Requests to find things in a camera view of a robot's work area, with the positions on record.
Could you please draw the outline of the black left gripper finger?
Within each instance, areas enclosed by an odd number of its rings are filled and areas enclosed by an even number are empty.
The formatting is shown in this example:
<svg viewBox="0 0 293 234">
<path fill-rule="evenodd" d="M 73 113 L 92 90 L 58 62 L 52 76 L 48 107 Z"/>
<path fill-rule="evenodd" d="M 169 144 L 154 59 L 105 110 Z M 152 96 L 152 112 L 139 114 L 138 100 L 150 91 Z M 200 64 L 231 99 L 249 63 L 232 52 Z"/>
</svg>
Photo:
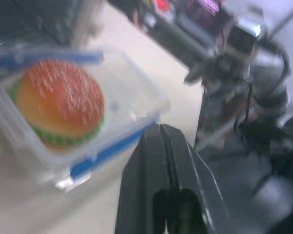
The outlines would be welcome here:
<svg viewBox="0 0 293 234">
<path fill-rule="evenodd" d="M 184 79 L 184 84 L 197 83 L 208 71 L 210 60 L 205 60 L 194 64 Z"/>
<path fill-rule="evenodd" d="M 172 234 L 172 126 L 144 131 L 122 174 L 115 234 Z"/>
<path fill-rule="evenodd" d="M 171 204 L 169 234 L 234 234 L 229 211 L 213 173 L 184 134 L 161 125 L 166 148 Z"/>
</svg>

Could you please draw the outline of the clear food container blue clips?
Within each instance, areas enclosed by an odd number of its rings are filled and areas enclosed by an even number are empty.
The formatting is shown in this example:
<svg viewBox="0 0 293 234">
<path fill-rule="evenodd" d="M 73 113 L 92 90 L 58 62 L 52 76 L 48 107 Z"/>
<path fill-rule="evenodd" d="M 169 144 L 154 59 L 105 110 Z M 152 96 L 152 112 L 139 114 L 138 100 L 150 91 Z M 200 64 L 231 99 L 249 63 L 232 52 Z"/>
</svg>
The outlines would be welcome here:
<svg viewBox="0 0 293 234">
<path fill-rule="evenodd" d="M 99 133 L 74 147 L 50 147 L 32 130 L 11 99 L 24 71 L 43 60 L 82 66 L 100 85 L 105 117 Z M 21 49 L 0 54 L 0 163 L 44 187 L 66 193 L 106 180 L 126 164 L 123 151 L 169 108 L 168 99 L 122 52 L 107 50 Z"/>
</svg>

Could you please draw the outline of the dark cluttered background shelf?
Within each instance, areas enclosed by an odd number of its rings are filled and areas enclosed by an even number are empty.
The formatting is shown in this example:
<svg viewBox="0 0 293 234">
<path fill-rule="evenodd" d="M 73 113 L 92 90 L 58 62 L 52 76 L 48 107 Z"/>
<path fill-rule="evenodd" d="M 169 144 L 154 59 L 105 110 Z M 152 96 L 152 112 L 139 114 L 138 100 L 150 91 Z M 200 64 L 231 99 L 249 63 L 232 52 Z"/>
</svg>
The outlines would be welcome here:
<svg viewBox="0 0 293 234">
<path fill-rule="evenodd" d="M 222 47 L 233 15 L 224 0 L 107 0 L 188 68 Z"/>
</svg>

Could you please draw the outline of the toy hamburger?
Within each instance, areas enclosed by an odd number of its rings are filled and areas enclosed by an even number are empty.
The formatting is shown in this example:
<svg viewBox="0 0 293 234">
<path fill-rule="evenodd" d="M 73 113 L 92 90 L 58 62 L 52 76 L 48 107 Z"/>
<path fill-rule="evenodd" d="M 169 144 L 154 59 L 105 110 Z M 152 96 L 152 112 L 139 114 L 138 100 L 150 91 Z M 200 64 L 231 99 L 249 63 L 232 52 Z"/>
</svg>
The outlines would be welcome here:
<svg viewBox="0 0 293 234">
<path fill-rule="evenodd" d="M 11 90 L 11 99 L 50 147 L 74 147 L 94 138 L 105 117 L 105 97 L 82 66 L 59 60 L 33 63 Z"/>
</svg>

